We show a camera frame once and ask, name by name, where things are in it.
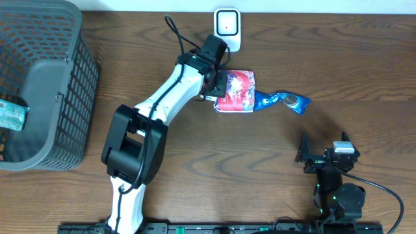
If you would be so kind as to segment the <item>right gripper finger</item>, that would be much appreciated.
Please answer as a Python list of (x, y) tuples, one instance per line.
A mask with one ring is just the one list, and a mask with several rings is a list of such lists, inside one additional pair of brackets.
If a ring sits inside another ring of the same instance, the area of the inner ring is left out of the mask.
[[(342, 141), (349, 141), (349, 142), (351, 142), (350, 137), (348, 136), (348, 134), (345, 131), (343, 131), (342, 134), (341, 134), (341, 140)], [(356, 155), (356, 156), (360, 156), (360, 152), (357, 150), (356, 147), (355, 147), (355, 150), (356, 151), (353, 154)]]
[(307, 141), (306, 133), (303, 132), (301, 136), (300, 146), (297, 152), (297, 159), (309, 159), (310, 152), (309, 152), (309, 145)]

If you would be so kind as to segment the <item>teal green snack packet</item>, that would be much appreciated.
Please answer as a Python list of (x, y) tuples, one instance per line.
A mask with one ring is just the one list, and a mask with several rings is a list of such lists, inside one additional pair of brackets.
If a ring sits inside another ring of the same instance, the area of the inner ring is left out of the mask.
[(25, 124), (29, 107), (1, 100), (1, 127), (14, 131), (21, 131)]

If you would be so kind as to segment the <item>red purple snack bag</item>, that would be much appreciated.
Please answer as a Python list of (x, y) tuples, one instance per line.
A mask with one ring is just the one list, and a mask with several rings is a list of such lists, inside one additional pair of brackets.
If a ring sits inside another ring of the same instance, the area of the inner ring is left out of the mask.
[(223, 70), (226, 78), (226, 93), (218, 97), (214, 110), (218, 113), (250, 113), (254, 111), (255, 76), (248, 70)]

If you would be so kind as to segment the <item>blue Oreo cookie pack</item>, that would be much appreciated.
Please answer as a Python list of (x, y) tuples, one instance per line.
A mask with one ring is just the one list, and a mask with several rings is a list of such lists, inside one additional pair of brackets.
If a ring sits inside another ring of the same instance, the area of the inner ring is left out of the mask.
[(307, 109), (307, 106), (311, 103), (311, 100), (308, 97), (304, 97), (288, 91), (278, 91), (271, 94), (264, 94), (256, 91), (253, 110), (260, 111), (262, 109), (269, 108), (279, 102), (282, 102), (295, 113), (303, 115)]

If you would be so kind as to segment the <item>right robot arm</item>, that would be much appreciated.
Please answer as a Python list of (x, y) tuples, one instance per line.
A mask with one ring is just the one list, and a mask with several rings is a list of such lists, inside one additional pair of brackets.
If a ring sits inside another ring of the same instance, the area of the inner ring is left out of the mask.
[(366, 192), (361, 186), (343, 183), (342, 176), (354, 168), (359, 156), (345, 132), (321, 155), (310, 152), (307, 136), (302, 134), (295, 161), (304, 163), (304, 173), (317, 176), (313, 195), (321, 212), (321, 218), (314, 221), (317, 233), (357, 232), (356, 220), (362, 217)]

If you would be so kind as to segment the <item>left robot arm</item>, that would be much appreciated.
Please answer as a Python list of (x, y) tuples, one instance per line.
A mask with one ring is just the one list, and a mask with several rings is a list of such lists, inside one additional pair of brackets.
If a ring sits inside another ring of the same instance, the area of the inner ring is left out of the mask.
[(221, 79), (222, 56), (181, 55), (166, 82), (135, 107), (120, 105), (112, 117), (101, 161), (113, 188), (107, 233), (136, 233), (143, 221), (146, 185), (163, 161), (168, 126), (194, 96)]

